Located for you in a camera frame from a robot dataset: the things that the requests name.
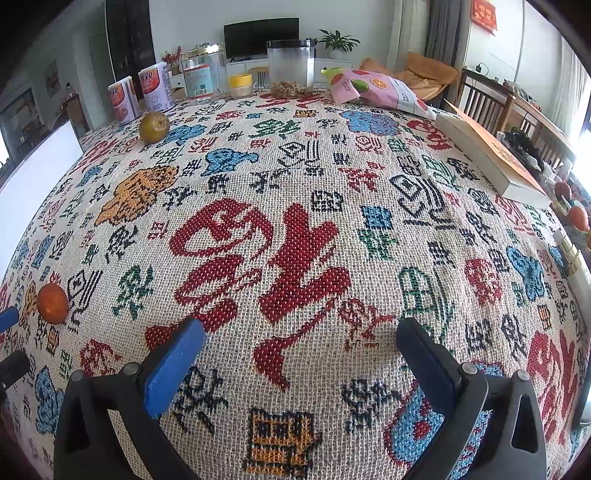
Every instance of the white flower pot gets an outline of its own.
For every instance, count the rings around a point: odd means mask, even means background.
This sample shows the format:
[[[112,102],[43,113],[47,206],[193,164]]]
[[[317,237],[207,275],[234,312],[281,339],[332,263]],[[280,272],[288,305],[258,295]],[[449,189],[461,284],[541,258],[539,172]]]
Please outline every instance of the white flower pot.
[[[349,52],[344,50],[329,50],[330,58],[333,60],[348,60]]]

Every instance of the television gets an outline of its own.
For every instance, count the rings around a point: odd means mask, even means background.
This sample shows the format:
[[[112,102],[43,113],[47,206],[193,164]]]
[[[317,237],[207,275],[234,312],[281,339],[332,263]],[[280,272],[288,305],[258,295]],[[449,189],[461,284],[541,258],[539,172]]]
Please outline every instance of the television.
[[[270,18],[223,26],[226,58],[245,59],[267,53],[268,40],[299,40],[299,18]]]

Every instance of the pink snack bag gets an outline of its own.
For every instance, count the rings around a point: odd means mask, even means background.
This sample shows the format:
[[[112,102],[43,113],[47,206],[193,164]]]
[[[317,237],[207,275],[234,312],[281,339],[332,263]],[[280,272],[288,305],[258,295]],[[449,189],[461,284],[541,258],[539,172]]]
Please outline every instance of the pink snack bag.
[[[330,80],[330,93],[338,105],[365,98],[374,106],[395,108],[430,120],[437,116],[404,82],[383,73],[342,70]]]

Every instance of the patterned woven tablecloth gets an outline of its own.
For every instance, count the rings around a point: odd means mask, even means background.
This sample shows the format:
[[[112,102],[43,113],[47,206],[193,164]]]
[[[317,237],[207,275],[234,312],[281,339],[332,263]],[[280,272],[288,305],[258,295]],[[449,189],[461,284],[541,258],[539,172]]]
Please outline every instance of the patterned woven tablecloth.
[[[589,345],[551,211],[498,197],[432,122],[399,111],[317,93],[167,115],[152,146],[139,120],[83,139],[1,284],[0,310],[21,319],[0,359],[32,363],[8,417],[42,476],[69,375],[141,362],[187,315],[207,339],[160,425],[202,480],[401,478],[443,421],[395,346],[405,316],[459,362],[527,369],[548,475],[566,471],[588,436],[571,419]],[[49,282],[70,302],[63,325],[37,313]]]

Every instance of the black lid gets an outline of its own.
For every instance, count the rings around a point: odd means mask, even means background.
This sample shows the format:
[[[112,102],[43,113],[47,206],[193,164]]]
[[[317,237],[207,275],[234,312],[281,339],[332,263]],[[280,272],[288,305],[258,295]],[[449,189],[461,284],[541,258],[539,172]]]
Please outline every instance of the black lid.
[[[269,40],[267,48],[305,48],[311,47],[310,40]]]

